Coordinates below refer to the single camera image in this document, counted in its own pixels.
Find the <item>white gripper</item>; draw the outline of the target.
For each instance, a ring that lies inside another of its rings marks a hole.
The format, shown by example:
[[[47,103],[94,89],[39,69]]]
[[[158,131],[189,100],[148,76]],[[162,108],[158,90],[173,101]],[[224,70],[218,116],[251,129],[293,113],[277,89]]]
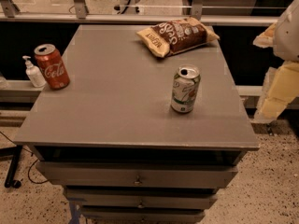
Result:
[[[277,23],[256,36],[253,45],[273,47],[274,54],[285,61],[279,68],[270,67],[265,74],[254,114],[256,123],[270,123],[299,96],[299,0],[293,0]]]

